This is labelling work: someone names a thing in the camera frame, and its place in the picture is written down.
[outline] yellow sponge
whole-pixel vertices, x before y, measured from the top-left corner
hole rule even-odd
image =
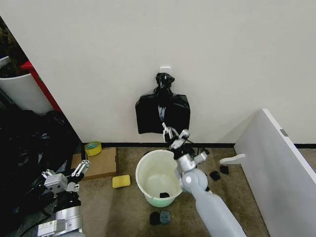
[[[112,187],[114,189],[120,188],[120,187],[125,187],[125,186],[130,186],[129,174],[113,177]]]

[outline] cardboard box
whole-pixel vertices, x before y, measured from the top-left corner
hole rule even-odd
[[[105,148],[101,153],[88,157],[91,165],[84,175],[82,180],[97,179],[102,177],[108,177],[116,175],[117,163],[116,163],[117,149]],[[71,169],[75,169],[81,162],[81,154],[73,155],[73,161]]]

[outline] white bucket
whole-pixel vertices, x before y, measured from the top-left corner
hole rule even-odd
[[[155,207],[170,205],[182,193],[174,173],[177,163],[173,152],[156,150],[145,154],[136,167],[136,182],[146,200]],[[160,198],[160,193],[170,197]]]

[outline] hanging garbage bag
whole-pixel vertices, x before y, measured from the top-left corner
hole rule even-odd
[[[158,73],[158,86],[149,94],[142,95],[136,103],[138,133],[162,133],[164,122],[181,133],[189,129],[190,105],[185,95],[174,94],[171,84],[174,78],[168,73]]]

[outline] black baseboard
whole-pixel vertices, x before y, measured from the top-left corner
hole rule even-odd
[[[208,148],[233,148],[234,143],[186,143],[186,147]],[[316,149],[316,144],[295,144],[296,148]],[[109,142],[102,143],[102,147],[168,147],[166,143],[134,143],[134,142]]]
[[[304,149],[304,148],[309,148],[309,149],[316,149],[316,144],[294,144],[296,148],[298,149]]]

